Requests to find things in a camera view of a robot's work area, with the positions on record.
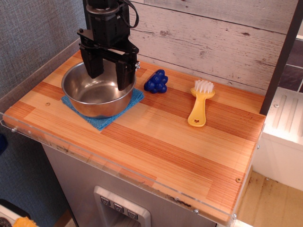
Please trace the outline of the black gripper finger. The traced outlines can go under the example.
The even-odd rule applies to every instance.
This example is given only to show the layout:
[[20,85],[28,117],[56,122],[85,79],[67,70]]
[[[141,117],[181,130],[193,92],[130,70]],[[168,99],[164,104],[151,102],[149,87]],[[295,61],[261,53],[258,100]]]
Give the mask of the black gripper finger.
[[126,89],[126,87],[134,82],[135,64],[133,62],[118,61],[116,63],[116,77],[118,90],[122,91]]
[[94,79],[104,72],[103,58],[99,50],[80,46],[83,63],[88,75]]

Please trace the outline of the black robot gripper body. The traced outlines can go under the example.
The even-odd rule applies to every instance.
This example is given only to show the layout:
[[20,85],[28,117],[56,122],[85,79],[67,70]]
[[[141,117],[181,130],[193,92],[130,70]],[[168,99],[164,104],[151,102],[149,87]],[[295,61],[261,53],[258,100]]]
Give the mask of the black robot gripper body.
[[90,30],[79,29],[81,46],[97,49],[103,59],[133,62],[137,68],[139,49],[129,41],[130,30],[139,23],[133,4],[87,4]]

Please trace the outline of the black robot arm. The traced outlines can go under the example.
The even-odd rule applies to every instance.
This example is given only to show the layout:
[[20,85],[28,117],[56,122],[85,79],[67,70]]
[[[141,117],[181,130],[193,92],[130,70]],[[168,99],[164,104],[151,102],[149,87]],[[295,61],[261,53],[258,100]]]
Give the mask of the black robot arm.
[[79,29],[80,52],[87,73],[96,78],[104,73],[103,61],[116,65],[116,79],[119,90],[133,83],[138,69],[139,49],[129,41],[129,9],[135,6],[128,0],[88,0],[84,6],[87,29]]

